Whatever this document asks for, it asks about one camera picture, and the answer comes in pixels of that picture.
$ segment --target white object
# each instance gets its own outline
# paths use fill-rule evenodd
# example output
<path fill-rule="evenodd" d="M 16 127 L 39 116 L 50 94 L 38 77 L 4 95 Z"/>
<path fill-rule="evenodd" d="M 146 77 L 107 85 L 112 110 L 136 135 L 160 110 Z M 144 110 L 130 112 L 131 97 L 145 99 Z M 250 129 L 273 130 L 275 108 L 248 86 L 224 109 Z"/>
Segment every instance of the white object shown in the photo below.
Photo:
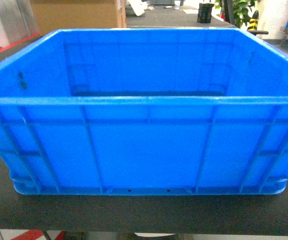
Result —
<path fill-rule="evenodd" d="M 127 3 L 131 5 L 132 9 L 134 10 L 136 16 L 141 16 L 144 14 L 144 6 L 141 0 L 127 0 Z"/>
<path fill-rule="evenodd" d="M 180 0 L 175 0 L 175 9 L 178 10 L 180 8 Z"/>
<path fill-rule="evenodd" d="M 144 237 L 144 238 L 156 238 L 156 237 L 164 237 L 164 236 L 170 236 L 174 235 L 174 233 L 141 233 L 141 232 L 136 232 L 135 233 L 137 236 Z"/>

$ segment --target metal leg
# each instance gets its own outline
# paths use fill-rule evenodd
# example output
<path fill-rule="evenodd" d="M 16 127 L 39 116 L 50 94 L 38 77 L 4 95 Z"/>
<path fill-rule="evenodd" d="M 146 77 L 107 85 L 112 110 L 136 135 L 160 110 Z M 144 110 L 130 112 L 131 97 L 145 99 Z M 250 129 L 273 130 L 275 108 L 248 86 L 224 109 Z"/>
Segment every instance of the metal leg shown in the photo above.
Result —
<path fill-rule="evenodd" d="M 232 25 L 235 25 L 233 0 L 224 0 L 225 20 Z"/>
<path fill-rule="evenodd" d="M 52 240 L 45 230 L 41 230 L 46 240 Z"/>

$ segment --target black tabletop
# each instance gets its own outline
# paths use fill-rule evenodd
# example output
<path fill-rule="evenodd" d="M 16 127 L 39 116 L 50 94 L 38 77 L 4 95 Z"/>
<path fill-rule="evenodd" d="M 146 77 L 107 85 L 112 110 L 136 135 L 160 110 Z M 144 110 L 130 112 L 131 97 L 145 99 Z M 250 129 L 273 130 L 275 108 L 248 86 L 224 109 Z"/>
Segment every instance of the black tabletop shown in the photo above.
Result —
<path fill-rule="evenodd" d="M 15 192 L 0 159 L 0 229 L 288 236 L 279 195 L 46 196 Z"/>
<path fill-rule="evenodd" d="M 153 10 L 146 10 L 144 15 L 136 16 L 131 10 L 127 11 L 128 28 L 231 28 L 231 24 L 220 21 L 214 17 L 210 23 L 197 22 L 197 14 L 186 14 L 183 9 L 193 9 L 192 7 L 182 6 L 181 10 L 164 8 L 164 6 L 153 6 Z"/>

